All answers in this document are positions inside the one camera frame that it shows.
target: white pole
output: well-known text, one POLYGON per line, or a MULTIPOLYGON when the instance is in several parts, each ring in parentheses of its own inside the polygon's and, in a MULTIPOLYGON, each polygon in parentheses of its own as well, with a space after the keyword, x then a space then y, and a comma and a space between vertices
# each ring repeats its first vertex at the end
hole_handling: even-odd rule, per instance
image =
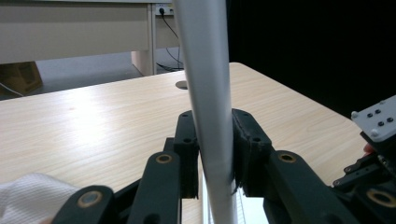
POLYGON ((226 1, 175 0, 174 7, 213 219, 236 224, 226 1))

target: white cloth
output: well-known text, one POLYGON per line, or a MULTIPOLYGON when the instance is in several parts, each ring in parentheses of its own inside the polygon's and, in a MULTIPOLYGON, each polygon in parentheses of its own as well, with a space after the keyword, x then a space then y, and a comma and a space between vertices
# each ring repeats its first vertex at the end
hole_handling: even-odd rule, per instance
POLYGON ((55 217, 78 188, 42 174, 0 184, 0 224, 38 224, 55 217))

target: desk leg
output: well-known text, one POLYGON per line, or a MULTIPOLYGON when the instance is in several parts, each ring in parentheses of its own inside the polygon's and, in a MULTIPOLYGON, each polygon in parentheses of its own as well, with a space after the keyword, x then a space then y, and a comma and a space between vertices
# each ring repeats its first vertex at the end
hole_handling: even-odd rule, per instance
POLYGON ((157 74, 155 29, 155 4, 148 4, 148 50, 132 51, 131 55, 132 64, 144 77, 157 74))

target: light wood table surface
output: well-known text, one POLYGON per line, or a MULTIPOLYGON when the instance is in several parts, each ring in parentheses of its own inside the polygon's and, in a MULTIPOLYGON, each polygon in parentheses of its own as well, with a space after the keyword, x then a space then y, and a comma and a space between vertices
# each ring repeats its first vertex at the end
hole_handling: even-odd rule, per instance
MULTIPOLYGON (((326 184, 363 155, 350 119, 241 63, 230 68, 233 108, 251 113, 276 150, 301 155, 326 184)), ((0 102, 0 183, 42 173, 122 189, 191 109, 181 80, 175 72, 0 102)), ((201 214, 200 200, 183 200, 183 223, 202 223, 201 214)))

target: power outlet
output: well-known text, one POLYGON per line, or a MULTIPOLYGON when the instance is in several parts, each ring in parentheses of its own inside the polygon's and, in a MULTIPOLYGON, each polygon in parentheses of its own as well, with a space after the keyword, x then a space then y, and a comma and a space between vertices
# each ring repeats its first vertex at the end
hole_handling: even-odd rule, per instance
POLYGON ((164 16, 173 16, 174 15, 174 9, 171 3, 157 3, 155 5, 155 15, 161 16, 160 9, 163 9, 163 15, 164 16))

